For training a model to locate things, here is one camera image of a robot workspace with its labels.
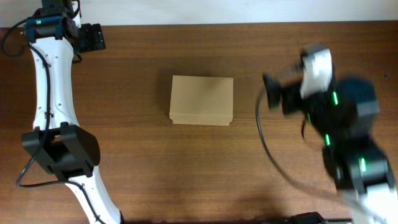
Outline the brown cardboard box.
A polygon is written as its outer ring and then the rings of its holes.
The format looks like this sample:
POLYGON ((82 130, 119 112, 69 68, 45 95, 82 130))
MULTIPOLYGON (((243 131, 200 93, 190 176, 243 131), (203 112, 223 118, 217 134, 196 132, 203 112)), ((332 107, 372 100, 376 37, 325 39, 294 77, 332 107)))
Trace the brown cardboard box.
POLYGON ((169 111, 172 123, 229 126, 233 85, 232 78, 174 75, 169 111))

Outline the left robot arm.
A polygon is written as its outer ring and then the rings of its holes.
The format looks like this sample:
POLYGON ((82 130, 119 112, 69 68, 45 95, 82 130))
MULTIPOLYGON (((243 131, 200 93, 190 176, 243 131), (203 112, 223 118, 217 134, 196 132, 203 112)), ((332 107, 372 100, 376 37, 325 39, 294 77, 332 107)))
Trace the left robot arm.
POLYGON ((74 57, 105 48, 101 26, 82 24, 80 17, 79 1, 42 1, 25 22, 35 63, 37 104, 33 130, 22 135, 31 158, 21 174, 36 162, 56 177, 48 185, 66 185, 74 193, 90 223, 124 223, 100 176, 98 141, 80 127, 75 114, 74 57))

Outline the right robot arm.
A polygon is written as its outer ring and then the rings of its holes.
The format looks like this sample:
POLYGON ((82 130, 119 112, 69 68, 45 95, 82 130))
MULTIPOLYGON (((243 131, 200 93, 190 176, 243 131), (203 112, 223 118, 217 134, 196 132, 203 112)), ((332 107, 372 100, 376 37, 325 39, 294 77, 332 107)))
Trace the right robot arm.
POLYGON ((301 95, 304 81, 282 86, 268 75, 256 103, 267 97, 270 108, 282 105, 284 114, 301 111, 323 138, 323 163, 338 196, 291 178, 273 159, 280 174, 311 195, 342 200, 351 209, 354 223, 397 223, 397 184, 390 162, 371 136, 379 113, 373 85, 360 78, 336 81, 326 88, 301 95))

